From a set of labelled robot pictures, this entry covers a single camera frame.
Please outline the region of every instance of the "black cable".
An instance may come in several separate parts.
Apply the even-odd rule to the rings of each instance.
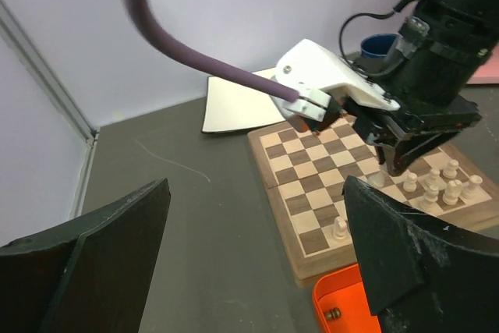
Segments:
[[[395,11],[391,11],[389,13],[385,14],[377,14],[377,13],[368,13],[368,12],[361,12],[361,13],[356,13],[355,15],[350,16],[342,25],[342,28],[340,29],[339,33],[339,47],[340,47],[340,53],[342,54],[342,58],[346,61],[346,63],[349,65],[350,68],[352,68],[355,72],[359,74],[363,74],[364,76],[368,76],[369,78],[376,78],[376,77],[383,77],[387,76],[388,74],[394,72],[403,62],[404,59],[400,58],[396,63],[392,64],[389,66],[386,70],[378,73],[368,73],[364,72],[363,70],[359,69],[358,67],[354,66],[347,58],[346,58],[346,53],[345,50],[343,49],[343,33],[345,32],[346,27],[348,26],[349,23],[351,23],[354,19],[357,19],[359,17],[371,17],[373,19],[389,19],[395,14]]]
[[[385,69],[382,72],[378,73],[368,73],[364,72],[363,70],[359,69],[358,67],[354,66],[347,58],[345,51],[343,50],[343,33],[345,32],[345,28],[348,26],[349,23],[351,23],[354,19],[358,17],[371,17],[373,19],[389,19],[392,17],[395,13],[401,12],[409,3],[414,2],[415,0],[400,0],[397,5],[393,8],[393,10],[389,13],[385,14],[377,14],[377,13],[368,13],[368,12],[361,12],[361,13],[356,13],[355,15],[350,16],[342,25],[342,28],[340,29],[339,33],[339,47],[340,47],[340,52],[342,54],[342,58],[346,61],[346,63],[349,65],[350,68],[353,69],[354,72],[357,72],[359,74],[363,74],[364,76],[367,76],[369,78],[377,78],[377,77],[384,77],[387,76],[391,73],[393,73],[403,62],[404,62],[404,57],[403,55],[400,56],[400,58],[391,66],[389,66],[387,69]]]

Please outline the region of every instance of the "orange container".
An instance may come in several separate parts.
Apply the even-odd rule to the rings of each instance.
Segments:
[[[370,315],[358,264],[321,278],[313,288],[313,304],[323,333],[381,333],[377,317]],[[341,316],[326,320],[335,308]]]

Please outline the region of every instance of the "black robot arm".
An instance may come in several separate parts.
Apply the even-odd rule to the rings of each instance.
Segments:
[[[357,118],[354,129],[377,147],[390,175],[401,175],[417,158],[481,120],[476,104],[459,92],[498,40],[497,0],[418,1],[378,66],[397,69],[370,77],[401,108],[383,112],[345,102]]]

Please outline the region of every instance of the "chess piece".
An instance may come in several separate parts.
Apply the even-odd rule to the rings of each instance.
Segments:
[[[448,162],[447,166],[444,168],[444,177],[446,179],[455,179],[458,175],[459,161],[452,159]]]
[[[461,195],[463,187],[462,182],[458,179],[450,181],[445,188],[444,195],[442,196],[442,200],[445,204],[453,206],[458,203],[458,198]]]
[[[409,172],[407,174],[407,177],[405,178],[402,188],[408,193],[413,193],[414,191],[416,191],[417,179],[418,175],[416,173]]]
[[[438,176],[440,175],[440,171],[438,169],[431,169],[430,173],[424,179],[424,185],[426,188],[430,188],[430,186],[437,186],[438,184]]]
[[[337,216],[334,219],[333,224],[333,238],[337,241],[341,242],[349,237],[349,227],[346,224],[346,221]]]
[[[428,189],[426,189],[423,197],[421,198],[421,201],[419,202],[419,208],[421,209],[421,211],[425,211],[427,213],[431,211],[438,200],[438,191],[438,186],[428,186]]]
[[[478,191],[478,187],[482,182],[483,179],[479,175],[470,176],[467,186],[462,191],[462,197],[466,199],[472,199]]]
[[[367,182],[377,189],[381,189],[387,181],[388,173],[385,164],[380,165],[380,171],[367,179]]]

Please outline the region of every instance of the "wooden chessboard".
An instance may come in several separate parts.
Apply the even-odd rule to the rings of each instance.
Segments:
[[[333,238],[337,216],[348,220],[342,196],[347,175],[363,181],[379,171],[375,150],[365,145],[351,127],[352,119],[340,119],[317,137],[297,133],[287,122],[258,129],[249,141],[296,281],[305,285],[340,267],[355,263],[352,240]],[[442,200],[449,181],[441,174],[440,195],[432,214],[469,230],[499,224],[497,187],[452,145],[446,144],[415,161],[406,172],[418,175],[416,191],[407,193],[402,184],[406,173],[388,177],[380,190],[396,200],[417,207],[425,188],[423,180],[432,168],[442,170],[448,161],[459,161],[455,179],[466,183],[480,175],[483,183],[476,195],[460,197],[452,206]]]

